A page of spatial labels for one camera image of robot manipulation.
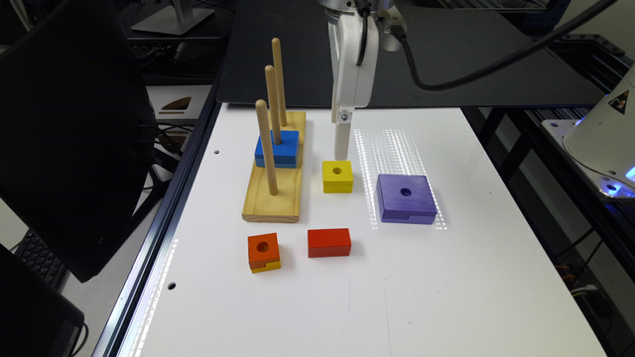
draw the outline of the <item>metal frame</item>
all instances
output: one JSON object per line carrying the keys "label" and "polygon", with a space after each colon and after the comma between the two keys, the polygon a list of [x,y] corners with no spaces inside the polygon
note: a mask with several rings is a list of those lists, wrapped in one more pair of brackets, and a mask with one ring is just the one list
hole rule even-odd
{"label": "metal frame", "polygon": [[221,106],[216,102],[219,81],[220,75],[216,77],[207,96],[191,134],[190,143],[99,337],[93,356],[117,356],[129,331],[139,327],[140,321],[133,320],[133,317],[137,310],[144,309],[142,295],[146,287],[152,287],[158,278],[159,272],[154,267],[166,259],[168,248],[172,244],[174,232],[188,200],[191,185],[216,123]]}

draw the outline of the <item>red block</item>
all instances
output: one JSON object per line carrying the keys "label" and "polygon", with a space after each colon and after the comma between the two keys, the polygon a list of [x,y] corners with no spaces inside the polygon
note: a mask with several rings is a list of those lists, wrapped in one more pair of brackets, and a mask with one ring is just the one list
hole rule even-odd
{"label": "red block", "polygon": [[348,228],[309,230],[309,258],[350,255]]}

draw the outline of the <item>screw hole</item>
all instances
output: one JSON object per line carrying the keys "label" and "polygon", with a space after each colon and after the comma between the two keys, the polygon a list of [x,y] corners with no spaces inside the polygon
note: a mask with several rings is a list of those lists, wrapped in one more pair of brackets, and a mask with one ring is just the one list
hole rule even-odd
{"label": "screw hole", "polygon": [[258,243],[258,245],[256,246],[256,249],[258,249],[258,252],[260,253],[265,253],[266,251],[269,250],[269,243],[267,242],[260,242]]}

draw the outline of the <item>wooden base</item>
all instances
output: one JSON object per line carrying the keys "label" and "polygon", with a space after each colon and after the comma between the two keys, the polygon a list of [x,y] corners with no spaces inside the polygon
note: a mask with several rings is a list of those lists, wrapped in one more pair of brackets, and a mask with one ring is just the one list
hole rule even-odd
{"label": "wooden base", "polygon": [[300,192],[302,189],[302,160],[305,146],[306,112],[287,112],[287,126],[281,130],[300,132],[298,167],[276,169],[278,194],[269,194],[265,168],[254,161],[249,178],[242,219],[247,222],[296,223],[300,219]]}

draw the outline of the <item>purple block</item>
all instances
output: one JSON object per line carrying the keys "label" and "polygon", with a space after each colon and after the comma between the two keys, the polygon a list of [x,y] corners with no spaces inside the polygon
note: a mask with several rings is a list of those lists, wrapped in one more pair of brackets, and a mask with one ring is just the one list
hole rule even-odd
{"label": "purple block", "polygon": [[382,222],[432,224],[437,217],[425,176],[380,175],[377,198]]}

